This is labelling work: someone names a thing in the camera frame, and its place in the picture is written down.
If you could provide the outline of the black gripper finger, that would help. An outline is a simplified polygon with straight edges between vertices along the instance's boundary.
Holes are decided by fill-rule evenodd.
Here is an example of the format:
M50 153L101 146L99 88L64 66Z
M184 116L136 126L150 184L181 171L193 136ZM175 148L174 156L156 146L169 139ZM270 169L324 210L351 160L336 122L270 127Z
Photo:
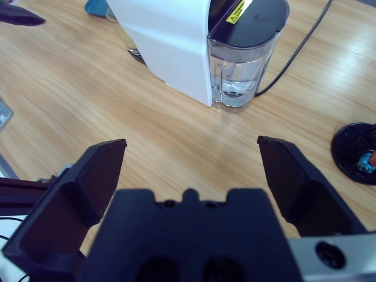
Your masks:
M45 23L45 19L27 9L11 4L1 4L1 22L20 26L38 26Z
M291 142L259 136L269 189L302 237L365 234L364 225L325 176Z
M127 143L89 147L47 189L3 247L4 256L29 276L75 276L80 247L114 194Z

